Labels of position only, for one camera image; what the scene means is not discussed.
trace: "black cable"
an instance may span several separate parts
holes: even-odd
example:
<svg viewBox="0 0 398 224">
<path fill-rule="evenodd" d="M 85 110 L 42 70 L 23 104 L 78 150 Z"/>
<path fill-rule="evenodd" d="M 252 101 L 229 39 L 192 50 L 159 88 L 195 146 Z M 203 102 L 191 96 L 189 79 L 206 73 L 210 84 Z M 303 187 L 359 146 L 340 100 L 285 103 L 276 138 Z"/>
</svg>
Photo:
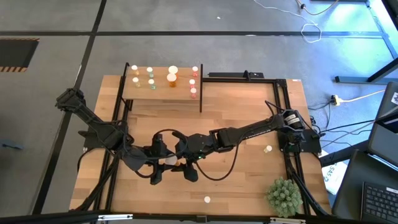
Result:
<svg viewBox="0 0 398 224">
<path fill-rule="evenodd" d="M 89 152 L 91 152 L 91 150 L 93 149 L 87 149 L 87 151 L 85 151 L 80 157 L 79 160 L 77 161 L 77 172 L 79 172 L 80 170 L 80 163 L 81 163 L 81 159 Z"/>
<path fill-rule="evenodd" d="M 83 201 L 83 203 L 76 208 L 75 210 L 79 210 L 79 211 L 87 211 L 90 207 L 90 205 L 93 203 L 94 198 L 97 197 L 97 195 L 100 193 L 101 189 L 105 186 L 105 184 L 107 183 L 107 180 L 109 179 L 109 177 L 111 176 L 111 174 L 118 168 L 118 166 L 116 165 L 117 162 L 116 160 L 120 159 L 120 154 L 116 154 L 111 165 L 108 167 L 108 169 L 105 172 L 105 175 L 98 181 L 97 185 L 95 186 L 95 188 L 93 189 L 93 191 L 91 191 L 91 193 L 89 194 L 89 196 Z"/>
<path fill-rule="evenodd" d="M 358 123 L 353 123 L 353 124 L 347 124 L 347 125 L 343 125 L 343 126 L 338 126 L 338 127 L 335 127 L 335 128 L 331 128 L 331 129 L 327 129 L 327 130 L 321 131 L 321 133 L 324 133 L 324 132 L 326 132 L 326 131 L 332 131 L 332 130 L 338 129 L 338 128 L 345 128 L 345 127 L 352 126 L 352 125 L 368 123 L 368 122 L 371 122 L 371 121 L 374 121 L 374 120 L 362 121 L 362 122 L 358 122 Z"/>
<path fill-rule="evenodd" d="M 348 142 L 335 142 L 335 141 L 331 141 L 331 140 L 319 140 L 319 141 L 332 142 L 332 143 L 336 143 L 336 144 L 347 144 L 347 145 L 353 147 L 353 145 L 351 145 Z"/>
<path fill-rule="evenodd" d="M 153 171 L 152 171 L 152 173 L 151 174 L 149 174 L 149 175 L 144 175 L 144 174 L 141 174 L 140 172 L 138 172 L 138 171 L 134 171 L 139 177 L 141 177 L 141 178 L 151 178 L 151 177 L 153 177 L 155 174 L 156 174 L 156 172 L 157 172 L 157 163 L 153 163 Z"/>
<path fill-rule="evenodd" d="M 272 120 L 271 120 L 271 122 L 270 122 L 270 123 L 272 123 L 272 122 L 274 121 L 274 119 L 275 119 L 274 111 L 272 110 L 272 108 L 271 108 L 271 106 L 270 106 L 270 105 L 272 105 L 272 103 L 266 101 L 266 105 L 268 106 L 269 110 L 270 110 L 271 113 L 272 113 Z M 201 167 L 199 166 L 198 161 L 195 161 L 194 163 L 197 165 L 199 171 L 200 171 L 207 179 L 212 180 L 212 181 L 224 180 L 225 178 L 227 178 L 227 177 L 232 173 L 232 170 L 233 170 L 234 167 L 235 167 L 236 158 L 237 158 L 237 156 L 238 156 L 239 145 L 240 145 L 240 143 L 243 141 L 245 135 L 246 135 L 247 133 L 251 132 L 251 131 L 254 131 L 254 130 L 257 130 L 257 129 L 260 129 L 260 128 L 262 128 L 262 127 L 258 127 L 258 128 L 254 128 L 254 129 L 247 130 L 247 131 L 245 131 L 245 132 L 241 135 L 241 137 L 240 137 L 239 140 L 238 140 L 238 143 L 236 144 L 235 155 L 234 155 L 234 159 L 233 159 L 233 161 L 232 161 L 231 168 L 229 169 L 229 171 L 228 171 L 223 177 L 220 177 L 220 178 L 212 178 L 212 177 L 209 177 L 209 176 L 208 176 L 207 174 L 205 174 L 205 172 L 201 169 Z"/>
<path fill-rule="evenodd" d="M 361 134 L 361 133 L 363 133 L 363 132 L 366 132 L 366 131 L 372 131 L 371 129 L 369 129 L 369 130 L 363 130 L 363 131 L 360 131 L 360 132 L 358 132 L 358 133 L 350 133 L 350 132 L 348 132 L 348 131 L 328 131 L 328 132 L 331 132 L 331 133 L 348 133 L 348 134 L 353 134 L 353 135 L 359 135 L 359 134 Z"/>
<path fill-rule="evenodd" d="M 282 111 L 285 111 L 285 110 L 286 110 L 286 109 L 281 108 L 280 106 L 277 106 L 277 105 L 271 103 L 270 101 L 267 101 L 267 100 L 266 100 L 265 102 L 266 102 L 266 104 L 268 104 L 268 106 L 269 106 L 269 105 L 272 105 L 272 106 L 274 106 L 274 107 L 276 107 L 276 108 L 278 108 L 278 109 L 281 109 Z"/>
<path fill-rule="evenodd" d="M 318 125 L 313 124 L 312 126 L 318 128 L 318 130 L 319 130 L 318 134 L 321 133 L 321 128 L 319 128 Z"/>
<path fill-rule="evenodd" d="M 328 103 L 328 105 L 329 105 L 329 114 L 328 114 L 328 121 L 327 121 L 327 123 L 326 123 L 325 130 L 328 129 L 328 127 L 329 127 L 330 116 L 331 116 L 331 112 L 330 112 L 330 103 Z"/>
<path fill-rule="evenodd" d="M 328 106 L 328 104 L 330 104 L 330 102 L 327 102 L 327 103 L 319 103 L 319 104 L 317 104 L 317 105 L 309 106 L 308 109 L 309 109 L 309 110 L 319 110 L 319 109 L 322 109 L 322 108 Z M 313 108 L 314 106 L 319 106 L 319 105 L 323 105 L 323 106 L 321 106 L 321 107 L 319 107 L 319 108 Z"/>
</svg>

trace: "desk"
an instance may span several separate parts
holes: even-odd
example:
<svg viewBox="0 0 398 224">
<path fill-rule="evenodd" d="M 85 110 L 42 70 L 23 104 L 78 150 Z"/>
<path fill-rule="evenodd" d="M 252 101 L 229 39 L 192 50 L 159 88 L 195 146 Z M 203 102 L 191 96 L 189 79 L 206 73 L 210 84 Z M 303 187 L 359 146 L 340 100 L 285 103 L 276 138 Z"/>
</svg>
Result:
<svg viewBox="0 0 398 224">
<path fill-rule="evenodd" d="M 103 78 L 95 113 L 105 121 L 111 120 L 119 79 L 119 76 Z M 301 81 L 287 80 L 287 86 L 291 107 L 299 110 L 310 123 Z M 134 100 L 132 112 L 128 116 L 129 132 L 136 140 L 134 144 L 150 145 L 153 134 L 164 128 L 174 128 L 190 135 L 206 134 L 211 129 L 222 127 L 244 126 L 268 118 L 271 112 L 264 100 L 275 101 L 272 85 L 263 83 L 203 83 L 202 94 L 202 113 L 198 112 L 198 103 L 192 101 Z M 177 143 L 168 133 L 165 133 L 164 141 L 171 150 Z M 267 145 L 271 145 L 273 150 L 265 154 L 263 150 Z M 275 179 L 280 176 L 286 178 L 284 159 L 278 148 L 276 132 L 242 142 L 234 171 L 219 182 L 210 181 L 199 173 L 199 180 L 191 183 L 183 178 L 182 173 L 164 172 L 163 181 L 153 186 L 149 179 L 139 178 L 121 162 L 111 211 L 275 215 L 263 198 L 264 192 Z M 104 149 L 96 149 L 83 158 L 70 208 L 79 206 L 96 185 L 103 154 Z M 208 175 L 221 177 L 230 168 L 233 156 L 234 152 L 213 153 L 199 163 Z M 312 154 L 301 154 L 301 159 L 308 189 L 323 209 L 330 213 L 319 161 Z M 149 170 L 142 168 L 141 172 L 147 174 Z M 104 208 L 107 191 L 105 187 L 100 208 Z M 211 198 L 209 204 L 203 201 L 205 196 Z"/>
</svg>

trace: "cable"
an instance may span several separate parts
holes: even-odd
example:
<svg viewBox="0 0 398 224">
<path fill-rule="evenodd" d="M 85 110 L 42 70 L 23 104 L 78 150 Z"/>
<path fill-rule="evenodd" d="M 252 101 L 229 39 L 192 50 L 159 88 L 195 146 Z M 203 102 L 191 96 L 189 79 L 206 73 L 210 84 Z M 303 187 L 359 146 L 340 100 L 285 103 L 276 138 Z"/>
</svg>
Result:
<svg viewBox="0 0 398 224">
<path fill-rule="evenodd" d="M 306 19 L 305 17 L 303 17 L 303 16 L 301 16 L 301 15 L 298 15 L 298 14 L 296 14 L 296 13 L 290 12 L 290 11 L 281 10 L 281 9 L 276 8 L 276 7 L 265 7 L 265 6 L 262 5 L 261 3 L 257 2 L 257 0 L 253 0 L 253 1 L 254 1 L 255 3 L 257 3 L 258 5 L 260 5 L 261 7 L 263 7 L 264 9 L 276 9 L 276 10 L 278 10 L 278 11 L 280 11 L 280 12 L 286 12 L 286 13 L 289 13 L 289 14 L 291 14 L 291 15 L 293 15 L 293 16 L 301 17 L 303 20 L 305 20 L 305 22 L 307 22 L 306 24 L 303 25 L 303 27 L 302 27 L 302 29 L 301 29 L 301 31 L 300 31 L 300 32 L 301 32 L 301 35 L 303 36 L 304 41 L 306 41 L 307 43 L 310 43 L 310 44 L 311 44 L 311 43 L 315 43 L 315 42 L 318 42 L 318 41 L 321 40 L 321 38 L 322 38 L 322 30 L 321 30 L 321 28 L 318 27 L 318 24 L 316 24 L 314 21 L 312 21 L 312 20 L 310 20 L 310 19 Z M 307 40 L 307 38 L 306 38 L 305 35 L 303 34 L 303 31 L 304 31 L 304 29 L 305 29 L 306 26 L 315 26 L 315 27 L 319 30 L 319 38 L 318 38 L 317 40 L 312 40 L 312 41 Z"/>
<path fill-rule="evenodd" d="M 321 133 L 324 133 L 324 132 L 327 132 L 327 131 L 332 131 L 332 130 L 339 129 L 339 128 L 345 128 L 345 127 L 353 126 L 353 125 L 357 125 L 357 124 L 368 123 L 368 122 L 371 122 L 371 121 L 374 121 L 374 120 L 372 119 L 372 120 L 369 120 L 369 121 L 362 121 L 362 122 L 358 122 L 358 123 L 342 125 L 342 126 L 338 126 L 338 127 L 335 127 L 335 128 L 331 128 L 331 129 L 327 129 L 327 130 L 321 131 Z"/>
<path fill-rule="evenodd" d="M 343 99 L 341 99 L 341 103 L 350 103 L 350 102 L 354 102 L 354 101 L 356 101 L 356 100 L 360 100 L 360 99 L 363 99 L 363 98 L 366 98 L 366 97 L 368 97 L 368 96 L 371 96 L 371 95 L 375 95 L 375 94 L 378 94 L 378 93 L 382 93 L 382 92 L 384 92 L 385 90 L 380 90 L 380 91 L 376 91 L 376 92 L 374 92 L 374 93 L 371 93 L 371 94 L 368 94 L 368 95 L 365 95 L 365 96 L 361 96 L 361 97 L 357 97 L 357 98 L 354 98 L 354 99 L 351 99 L 351 100 L 343 100 Z"/>
<path fill-rule="evenodd" d="M 339 0 L 336 0 L 333 4 L 331 4 L 329 7 L 327 7 L 325 10 L 318 12 L 318 13 L 311 13 L 307 10 L 307 7 L 305 7 L 305 4 L 303 4 L 300 0 L 296 0 L 297 3 L 300 5 L 300 8 L 304 9 L 308 14 L 312 15 L 312 16 L 317 16 L 319 14 L 322 14 L 324 12 L 326 12 L 327 10 L 331 9 Z"/>
<path fill-rule="evenodd" d="M 396 106 L 395 108 L 391 109 L 391 110 L 388 111 L 387 113 L 384 113 L 381 117 L 387 116 L 387 115 L 391 114 L 391 113 L 394 112 L 396 109 L 398 109 L 398 106 Z M 342 136 L 336 138 L 336 139 L 333 140 L 331 143 L 326 144 L 326 146 L 323 146 L 323 147 L 327 147 L 328 145 L 330 145 L 330 144 L 336 142 L 337 140 L 341 139 L 342 137 L 347 136 L 347 135 L 349 135 L 349 134 L 352 134 L 352 133 L 354 133 L 354 132 L 356 132 L 356 131 L 358 131 L 358 130 L 360 130 L 360 129 L 363 129 L 363 128 L 365 128 L 366 126 L 369 126 L 369 125 L 373 124 L 374 122 L 375 122 L 375 120 L 371 121 L 369 124 L 366 124 L 366 125 L 364 125 L 364 126 L 362 126 L 362 127 L 360 127 L 360 128 L 355 129 L 354 131 L 351 131 L 351 132 L 349 132 L 349 133 L 346 133 L 346 134 L 344 134 L 344 135 L 342 135 Z"/>
<path fill-rule="evenodd" d="M 141 177 L 141 178 L 151 178 L 151 177 L 153 177 L 155 174 L 156 174 L 156 172 L 157 172 L 157 163 L 153 163 L 153 170 L 152 170 L 152 173 L 151 174 L 149 174 L 149 175 L 144 175 L 144 174 L 141 174 L 140 172 L 138 172 L 138 171 L 134 171 L 139 177 Z"/>
<path fill-rule="evenodd" d="M 331 111 L 330 111 L 330 103 L 329 103 L 328 105 L 329 105 L 329 114 L 328 114 L 328 122 L 326 123 L 325 130 L 326 130 L 326 129 L 328 129 L 328 127 L 329 127 L 330 116 L 331 116 Z"/>
<path fill-rule="evenodd" d="M 363 133 L 363 132 L 366 132 L 366 131 L 372 131 L 371 129 L 369 129 L 369 130 L 363 130 L 363 131 L 360 131 L 360 132 L 358 132 L 358 133 L 350 133 L 350 134 L 353 134 L 353 135 L 359 135 L 359 134 L 361 134 L 361 133 Z M 331 133 L 340 133 L 340 132 L 344 132 L 344 133 L 349 133 L 348 131 L 328 131 L 328 132 L 331 132 Z"/>
<path fill-rule="evenodd" d="M 319 103 L 319 104 L 314 105 L 314 106 L 319 106 L 319 105 L 323 105 L 323 106 L 321 106 L 321 107 L 319 107 L 319 108 L 313 108 L 314 106 L 309 106 L 308 109 L 309 109 L 309 110 L 319 110 L 319 109 L 322 109 L 322 108 L 328 106 L 329 104 L 330 104 L 330 102 L 328 102 L 328 103 Z"/>
<path fill-rule="evenodd" d="M 80 170 L 80 163 L 81 163 L 81 159 L 89 152 L 91 152 L 91 150 L 93 149 L 87 149 L 87 151 L 85 151 L 80 157 L 79 160 L 77 161 L 77 172 L 79 172 Z"/>
<path fill-rule="evenodd" d="M 353 145 L 351 145 L 351 144 L 348 143 L 348 142 L 335 142 L 335 141 L 331 141 L 331 140 L 319 140 L 319 141 L 330 142 L 330 144 L 331 144 L 331 143 L 336 143 L 336 144 L 347 144 L 347 145 L 353 147 Z"/>
<path fill-rule="evenodd" d="M 271 123 L 272 123 L 272 122 L 274 121 L 274 118 L 275 118 L 274 111 L 272 110 L 272 108 L 271 108 L 271 106 L 270 106 L 270 105 L 272 105 L 272 103 L 266 101 L 266 105 L 268 106 L 269 110 L 270 110 L 271 113 L 272 113 L 272 120 L 271 120 Z M 257 130 L 257 129 L 260 129 L 260 128 L 262 128 L 262 127 L 258 127 L 258 128 L 254 128 L 254 129 L 249 129 L 249 130 L 245 131 L 245 132 L 241 135 L 241 137 L 240 137 L 239 140 L 238 140 L 238 143 L 236 144 L 235 155 L 234 155 L 234 159 L 233 159 L 233 161 L 232 161 L 231 168 L 229 168 L 229 171 L 228 171 L 223 177 L 220 177 L 220 178 L 212 178 L 212 177 L 209 177 L 209 176 L 208 176 L 207 174 L 205 174 L 205 172 L 201 169 L 201 167 L 199 166 L 198 161 L 195 161 L 194 163 L 197 165 L 199 171 L 200 171 L 207 179 L 213 180 L 213 181 L 224 180 L 225 178 L 227 178 L 227 177 L 232 173 L 232 170 L 233 170 L 234 167 L 235 167 L 236 158 L 237 158 L 237 156 L 238 156 L 239 145 L 240 145 L 240 143 L 243 141 L 245 135 L 246 135 L 247 133 L 251 132 L 251 131 L 254 131 L 254 130 Z"/>
<path fill-rule="evenodd" d="M 356 132 L 356 131 L 359 131 L 360 129 L 363 129 L 363 128 L 365 128 L 365 127 L 367 127 L 367 126 L 369 126 L 369 125 L 371 125 L 371 124 L 373 124 L 373 123 L 374 123 L 374 121 L 372 121 L 372 122 L 370 122 L 369 124 L 366 124 L 366 125 L 364 125 L 364 126 L 362 126 L 362 127 L 360 127 L 360 128 L 357 128 L 357 129 L 355 129 L 354 131 L 351 131 L 351 132 L 349 132 L 349 133 L 346 133 L 346 134 L 344 134 L 344 135 L 342 135 L 342 136 L 336 138 L 336 139 L 333 140 L 331 143 L 334 143 L 334 142 L 336 142 L 337 140 L 341 139 L 342 137 L 347 136 L 347 135 L 349 135 L 349 134 L 352 134 L 352 133 L 354 133 L 354 132 Z"/>
<path fill-rule="evenodd" d="M 318 128 L 318 130 L 319 130 L 318 134 L 321 133 L 321 128 L 319 128 L 318 125 L 313 124 L 312 126 Z"/>
</svg>

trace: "wooden shelf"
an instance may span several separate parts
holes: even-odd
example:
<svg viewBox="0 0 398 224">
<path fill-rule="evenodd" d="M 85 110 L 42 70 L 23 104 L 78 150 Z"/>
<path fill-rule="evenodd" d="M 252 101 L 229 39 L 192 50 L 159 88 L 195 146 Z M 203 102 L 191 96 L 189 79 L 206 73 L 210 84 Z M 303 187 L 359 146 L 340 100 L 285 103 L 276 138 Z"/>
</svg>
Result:
<svg viewBox="0 0 398 224">
<path fill-rule="evenodd" d="M 169 74 L 168 67 L 152 67 L 154 69 L 154 80 L 156 89 L 152 90 L 148 84 L 149 75 L 147 67 L 138 67 L 139 76 L 132 73 L 131 67 L 127 70 L 126 83 L 124 86 L 123 98 L 126 100 L 200 100 L 200 68 L 197 71 L 198 76 L 193 77 L 192 68 L 178 68 L 177 86 L 169 87 L 166 76 Z M 137 77 L 140 88 L 137 88 L 132 79 Z M 189 80 L 195 80 L 197 97 L 191 98 Z"/>
</svg>

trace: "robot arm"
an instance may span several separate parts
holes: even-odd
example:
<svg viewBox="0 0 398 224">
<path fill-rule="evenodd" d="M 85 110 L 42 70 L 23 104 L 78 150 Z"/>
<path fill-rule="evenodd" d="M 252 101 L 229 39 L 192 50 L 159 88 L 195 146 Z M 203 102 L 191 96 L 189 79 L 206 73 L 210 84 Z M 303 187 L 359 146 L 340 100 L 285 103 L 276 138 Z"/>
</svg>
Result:
<svg viewBox="0 0 398 224">
<path fill-rule="evenodd" d="M 270 118 L 258 121 L 241 128 L 221 128 L 211 130 L 209 135 L 193 134 L 185 136 L 177 130 L 166 129 L 154 134 L 151 146 L 134 146 L 134 138 L 128 134 L 127 124 L 119 122 L 104 122 L 87 108 L 83 93 L 80 90 L 67 89 L 65 93 L 57 98 L 56 107 L 62 111 L 69 111 L 82 119 L 94 132 L 98 141 L 113 155 L 121 158 L 124 163 L 140 177 L 150 178 L 152 185 L 162 180 L 165 170 L 172 172 L 182 171 L 184 177 L 192 182 L 198 180 L 197 171 L 192 164 L 197 160 L 204 159 L 213 152 L 229 152 L 245 139 L 253 138 L 271 131 L 281 131 L 288 135 L 291 145 L 300 144 L 303 141 L 302 132 L 305 129 L 302 117 L 298 111 L 284 110 L 282 113 L 273 114 Z M 163 131 L 173 131 L 173 135 L 179 138 L 175 145 L 175 153 L 168 150 L 162 140 Z M 185 158 L 186 164 L 178 166 L 159 164 L 159 159 L 176 156 L 177 159 Z M 144 176 L 138 170 L 144 165 L 153 166 L 153 173 Z M 287 161 L 288 172 L 294 178 L 306 198 L 309 198 L 312 208 L 317 215 L 327 213 L 316 203 L 305 184 L 298 178 L 290 160 Z M 92 195 L 84 202 L 84 207 L 91 204 Z"/>
</svg>

